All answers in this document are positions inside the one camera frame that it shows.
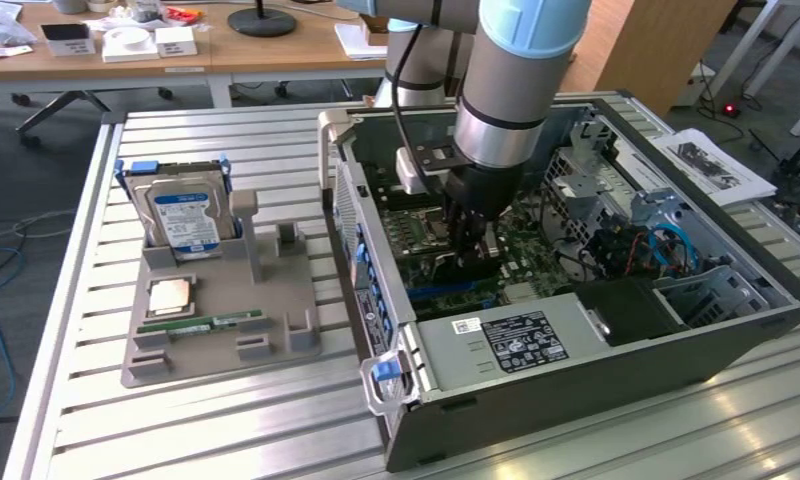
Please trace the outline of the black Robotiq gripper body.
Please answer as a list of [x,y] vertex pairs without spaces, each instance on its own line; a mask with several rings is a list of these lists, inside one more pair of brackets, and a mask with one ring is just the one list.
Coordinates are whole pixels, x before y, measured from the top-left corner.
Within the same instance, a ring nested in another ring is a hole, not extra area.
[[456,223],[462,215],[494,222],[519,191],[523,167],[460,166],[450,170],[444,183],[444,219]]

